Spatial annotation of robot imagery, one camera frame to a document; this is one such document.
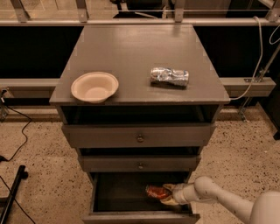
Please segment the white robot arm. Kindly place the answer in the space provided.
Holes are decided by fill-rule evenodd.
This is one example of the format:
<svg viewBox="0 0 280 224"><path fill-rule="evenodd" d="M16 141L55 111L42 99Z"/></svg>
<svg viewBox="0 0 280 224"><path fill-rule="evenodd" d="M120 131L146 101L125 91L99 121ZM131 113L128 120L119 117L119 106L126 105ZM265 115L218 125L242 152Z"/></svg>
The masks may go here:
<svg viewBox="0 0 280 224"><path fill-rule="evenodd" d="M262 193L252 202L224 190L207 176L200 176L190 184L164 184L163 188L171 192L161 199L169 206L218 202L244 224L280 224L280 192Z"/></svg>

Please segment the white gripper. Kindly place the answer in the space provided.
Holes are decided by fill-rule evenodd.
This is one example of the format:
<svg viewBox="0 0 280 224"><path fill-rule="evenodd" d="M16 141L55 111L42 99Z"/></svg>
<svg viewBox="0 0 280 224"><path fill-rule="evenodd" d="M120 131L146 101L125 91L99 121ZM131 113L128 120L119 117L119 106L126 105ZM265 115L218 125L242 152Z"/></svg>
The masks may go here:
<svg viewBox="0 0 280 224"><path fill-rule="evenodd" d="M161 199L160 202L167 206L177 206L177 205L186 205L188 200L184 195L184 190L186 189L187 184L163 184L163 188L172 192L172 196L168 196L165 199Z"/></svg>

